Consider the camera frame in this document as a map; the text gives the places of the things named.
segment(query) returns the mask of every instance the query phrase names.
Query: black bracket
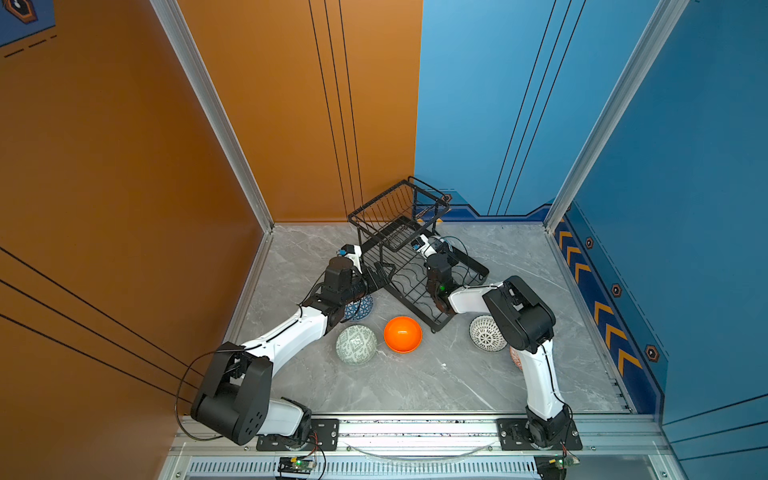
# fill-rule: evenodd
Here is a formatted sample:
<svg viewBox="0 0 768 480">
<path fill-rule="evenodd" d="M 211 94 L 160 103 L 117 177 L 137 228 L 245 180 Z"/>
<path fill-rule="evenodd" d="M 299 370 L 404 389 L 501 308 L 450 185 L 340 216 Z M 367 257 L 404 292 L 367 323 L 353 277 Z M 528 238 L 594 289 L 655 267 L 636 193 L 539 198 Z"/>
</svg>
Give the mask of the black bracket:
<svg viewBox="0 0 768 480">
<path fill-rule="evenodd" d="M 496 419 L 498 440 L 502 444 L 502 450 L 541 450 L 533 444 L 533 437 L 525 428 L 527 423 L 527 419 Z M 573 451 L 584 448 L 576 429 L 576 422 L 570 422 L 568 434 L 565 435 L 565 448 Z M 560 445 L 557 444 L 552 449 L 559 450 Z"/>
<path fill-rule="evenodd" d="M 312 419 L 312 429 L 310 431 L 310 440 L 301 447 L 295 449 L 290 439 L 280 435 L 260 436 L 256 443 L 256 450 L 259 452 L 310 452 L 315 448 L 314 435 L 317 434 L 317 445 L 324 452 L 336 451 L 339 441 L 339 420 L 338 419 Z"/>
</svg>

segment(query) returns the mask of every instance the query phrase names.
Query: orange bowl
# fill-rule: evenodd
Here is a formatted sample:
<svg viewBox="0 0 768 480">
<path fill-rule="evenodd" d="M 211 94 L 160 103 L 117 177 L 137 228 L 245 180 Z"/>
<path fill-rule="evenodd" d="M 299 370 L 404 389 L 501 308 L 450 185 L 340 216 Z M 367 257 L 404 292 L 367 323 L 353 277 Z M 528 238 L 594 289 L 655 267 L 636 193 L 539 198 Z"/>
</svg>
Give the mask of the orange bowl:
<svg viewBox="0 0 768 480">
<path fill-rule="evenodd" d="M 386 324 L 384 341 L 397 353 L 411 353 L 422 342 L 422 327 L 410 317 L 398 316 Z"/>
</svg>

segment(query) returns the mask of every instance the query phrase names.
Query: robotic arm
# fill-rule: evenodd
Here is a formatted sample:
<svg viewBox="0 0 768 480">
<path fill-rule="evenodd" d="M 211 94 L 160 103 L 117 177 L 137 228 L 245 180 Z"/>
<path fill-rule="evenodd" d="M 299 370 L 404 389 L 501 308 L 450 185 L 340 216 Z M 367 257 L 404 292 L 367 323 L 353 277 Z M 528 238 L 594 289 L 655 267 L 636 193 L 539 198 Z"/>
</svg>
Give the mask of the robotic arm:
<svg viewBox="0 0 768 480">
<path fill-rule="evenodd" d="M 425 257 L 427 291 L 441 311 L 492 315 L 504 338 L 519 351 L 528 387 L 528 430 L 538 447 L 557 445 L 571 417 L 554 375 L 552 311 L 519 276 L 491 285 L 458 285 L 452 267 L 462 252 L 443 240 L 422 235 L 412 247 Z M 361 255 L 359 246 L 345 245 L 293 316 L 242 346 L 224 343 L 206 371 L 192 418 L 238 445 L 255 435 L 283 435 L 303 445 L 310 435 L 311 411 L 288 399 L 270 399 L 272 377 L 341 322 L 346 305 L 371 293 L 368 285 L 388 283 L 384 272 L 361 270 Z M 240 377 L 241 385 L 231 382 Z"/>
</svg>

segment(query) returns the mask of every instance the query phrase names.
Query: blue wall panel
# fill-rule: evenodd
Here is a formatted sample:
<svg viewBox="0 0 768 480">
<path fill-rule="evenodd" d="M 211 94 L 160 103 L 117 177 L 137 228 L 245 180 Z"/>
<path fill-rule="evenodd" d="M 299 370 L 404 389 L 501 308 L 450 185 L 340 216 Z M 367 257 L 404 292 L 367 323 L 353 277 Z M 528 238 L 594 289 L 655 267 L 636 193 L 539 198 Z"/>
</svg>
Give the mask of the blue wall panel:
<svg viewBox="0 0 768 480">
<path fill-rule="evenodd" d="M 416 176 L 457 190 L 484 215 L 525 215 L 550 202 L 656 4 L 590 0 L 563 60 L 583 0 L 558 0 L 554 10 L 553 2 L 425 0 Z M 539 45 L 541 54 L 504 162 Z"/>
<path fill-rule="evenodd" d="M 691 478 L 768 448 L 764 401 L 728 406 L 768 393 L 766 25 L 765 2 L 691 2 L 576 197 L 667 352 L 665 430 L 706 435 L 674 444 Z"/>
</svg>

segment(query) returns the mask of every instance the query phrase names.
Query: hexagon emblem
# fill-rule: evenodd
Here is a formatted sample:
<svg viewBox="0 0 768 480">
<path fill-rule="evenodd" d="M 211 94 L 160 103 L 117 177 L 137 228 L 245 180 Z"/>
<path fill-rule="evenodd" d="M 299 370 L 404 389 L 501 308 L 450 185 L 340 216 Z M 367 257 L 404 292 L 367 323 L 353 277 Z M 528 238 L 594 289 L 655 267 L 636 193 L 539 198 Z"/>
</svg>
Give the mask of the hexagon emblem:
<svg viewBox="0 0 768 480">
<path fill-rule="evenodd" d="M 24 23 L 32 23 L 38 19 L 32 0 L 2 0 L 2 5 Z"/>
<path fill-rule="evenodd" d="M 659 361 L 659 351 L 653 345 L 648 345 L 645 347 L 645 356 L 653 363 Z"/>
</svg>

